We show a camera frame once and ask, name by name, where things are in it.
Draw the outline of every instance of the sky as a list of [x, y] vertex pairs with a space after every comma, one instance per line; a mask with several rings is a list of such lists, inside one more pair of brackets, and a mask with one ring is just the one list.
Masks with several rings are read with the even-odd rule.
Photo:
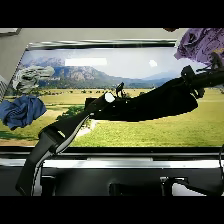
[[40, 57], [61, 58], [63, 61], [100, 58], [106, 59], [106, 64], [91, 67], [110, 76], [140, 79], [161, 72], [173, 72], [179, 76], [187, 65], [191, 65], [194, 70], [205, 67], [204, 64], [189, 59], [177, 60], [174, 57], [176, 50], [174, 47], [33, 50], [25, 52], [22, 63], [26, 64]]

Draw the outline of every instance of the mountain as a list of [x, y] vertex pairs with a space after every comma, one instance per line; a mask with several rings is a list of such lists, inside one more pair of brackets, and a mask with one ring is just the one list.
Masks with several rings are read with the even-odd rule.
[[129, 79], [122, 77], [109, 76], [104, 72], [90, 66], [64, 66], [64, 62], [60, 58], [41, 57], [31, 60], [21, 67], [36, 66], [52, 66], [55, 70], [53, 76], [46, 81], [39, 81], [40, 87], [47, 88], [114, 88], [121, 82], [124, 82], [125, 88], [152, 88], [164, 84], [171, 78], [164, 78], [164, 75], [153, 75], [146, 79]]
[[174, 78], [177, 78], [179, 75], [180, 74], [174, 71], [161, 72], [161, 73], [146, 77], [143, 80], [156, 80], [156, 79], [164, 79], [164, 78], [174, 79]]

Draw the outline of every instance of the grass field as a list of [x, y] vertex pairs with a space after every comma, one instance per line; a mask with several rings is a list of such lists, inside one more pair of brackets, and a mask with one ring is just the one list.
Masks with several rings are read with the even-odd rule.
[[[34, 145], [39, 131], [55, 121], [71, 105], [84, 104], [86, 97], [99, 97], [103, 90], [50, 90], [60, 95], [41, 96], [47, 112], [31, 126], [10, 131], [0, 124], [0, 145]], [[132, 97], [143, 89], [125, 90]], [[100, 121], [96, 128], [73, 146], [220, 146], [224, 143], [224, 95], [207, 89], [199, 107], [191, 113], [137, 123]]]

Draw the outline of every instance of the blue cloth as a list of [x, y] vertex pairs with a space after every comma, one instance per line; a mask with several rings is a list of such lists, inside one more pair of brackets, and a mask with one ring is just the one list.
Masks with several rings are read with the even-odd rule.
[[0, 104], [0, 119], [11, 130], [30, 125], [46, 112], [44, 103], [35, 96], [21, 96], [14, 102], [3, 100]]

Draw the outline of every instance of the screen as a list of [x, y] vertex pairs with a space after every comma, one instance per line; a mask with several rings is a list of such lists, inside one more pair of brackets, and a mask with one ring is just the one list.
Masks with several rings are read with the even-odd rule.
[[[30, 125], [10, 130], [0, 124], [0, 146], [34, 146], [38, 133], [56, 120], [84, 109], [85, 99], [97, 98], [124, 82], [128, 97], [152, 91], [180, 77], [183, 67], [204, 64], [177, 60], [174, 47], [92, 48], [26, 51], [4, 100], [22, 95], [38, 97], [46, 112]], [[42, 76], [35, 76], [41, 70]], [[141, 122], [88, 120], [70, 146], [150, 147], [220, 146], [224, 142], [224, 95], [219, 88], [205, 89], [199, 107], [178, 116]]]

